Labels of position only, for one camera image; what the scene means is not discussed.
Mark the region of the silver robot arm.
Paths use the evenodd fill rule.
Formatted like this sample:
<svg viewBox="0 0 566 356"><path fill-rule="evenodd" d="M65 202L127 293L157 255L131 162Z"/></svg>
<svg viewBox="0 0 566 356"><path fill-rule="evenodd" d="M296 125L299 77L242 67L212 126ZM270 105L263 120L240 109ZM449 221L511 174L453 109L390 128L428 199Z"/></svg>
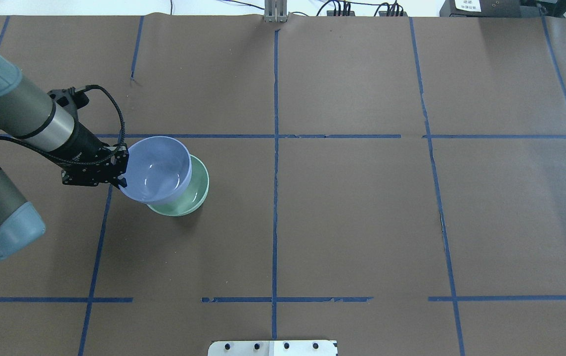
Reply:
<svg viewBox="0 0 566 356"><path fill-rule="evenodd" d="M79 120L79 109L89 103L90 90L102 91L116 110L120 131L114 145L99 140ZM34 151L60 167L64 185L126 187L125 133L122 111L102 86L45 92L0 55L0 140ZM0 261L44 232L39 212L0 166Z"/></svg>

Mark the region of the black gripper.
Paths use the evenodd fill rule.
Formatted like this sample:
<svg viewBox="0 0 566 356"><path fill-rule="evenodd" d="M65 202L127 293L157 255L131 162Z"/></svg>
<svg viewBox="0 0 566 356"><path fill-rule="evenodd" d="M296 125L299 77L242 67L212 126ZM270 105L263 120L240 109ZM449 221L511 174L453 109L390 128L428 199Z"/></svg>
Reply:
<svg viewBox="0 0 566 356"><path fill-rule="evenodd" d="M126 144L104 144L90 162L77 162L62 169L62 183L88 187L111 184L116 189L127 187L124 174L127 171L129 156Z"/></svg>

